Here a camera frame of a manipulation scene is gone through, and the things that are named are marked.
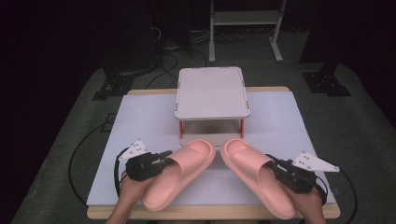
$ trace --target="pink slipper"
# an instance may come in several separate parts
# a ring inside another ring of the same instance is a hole
[[[169,155],[175,161],[166,166],[143,194],[142,202],[150,211],[161,211],[201,174],[216,155],[214,147],[203,139],[189,142]]]
[[[289,194],[276,180],[274,172],[264,166],[271,161],[269,157],[241,139],[225,142],[221,148],[221,157],[274,216],[289,219],[296,215]]]

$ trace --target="white plastic mount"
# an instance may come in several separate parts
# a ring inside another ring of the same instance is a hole
[[[293,166],[307,171],[339,172],[340,168],[334,166],[307,152],[301,153],[294,161]]]
[[[146,153],[149,152],[146,149],[145,144],[142,140],[137,139],[137,141],[135,141],[124,153],[122,153],[122,155],[120,155],[119,161],[128,160]]]

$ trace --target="slide sandal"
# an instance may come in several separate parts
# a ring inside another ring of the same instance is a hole
[[[274,172],[264,165],[271,161],[269,157],[242,139],[225,142],[221,157],[274,216],[289,219],[296,215],[291,197],[276,180]]]
[[[216,150],[206,140],[197,139],[169,155],[174,161],[166,166],[148,186],[142,196],[143,205],[150,211],[161,211],[201,174],[215,159]]]

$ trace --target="dark background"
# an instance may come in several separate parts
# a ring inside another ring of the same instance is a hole
[[[154,4],[148,22],[168,24],[164,32],[174,29],[167,20],[181,20],[186,29],[208,28],[209,1],[172,3],[179,8]],[[277,6],[276,1],[266,3],[243,1],[234,9]],[[13,218],[84,84],[102,67],[108,50],[104,36],[114,34],[106,32],[115,15],[108,4],[105,0],[0,2],[2,223]],[[217,1],[219,8],[229,4]],[[174,18],[161,7],[184,13]],[[300,32],[312,26],[302,63],[324,62],[335,53],[396,126],[394,9],[389,0],[289,1],[282,30]],[[186,34],[184,28],[177,36]]]

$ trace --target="motion capture device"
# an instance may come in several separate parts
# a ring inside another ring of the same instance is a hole
[[[144,181],[156,175],[160,175],[165,166],[174,162],[172,159],[166,158],[170,154],[172,154],[170,150],[153,154],[146,149],[145,144],[140,139],[135,141],[130,147],[125,148],[117,156],[114,165],[114,185],[117,195],[120,196],[120,161],[128,160],[125,164],[127,175],[123,176],[122,179],[128,176],[132,180]]]
[[[317,183],[315,171],[322,172],[339,172],[339,167],[329,164],[326,161],[309,153],[301,153],[294,161],[279,160],[276,157],[267,154],[273,161],[267,162],[265,166],[272,169],[276,179],[282,182],[295,193],[309,193],[312,188],[316,188],[322,199],[322,204],[327,202],[326,191]]]

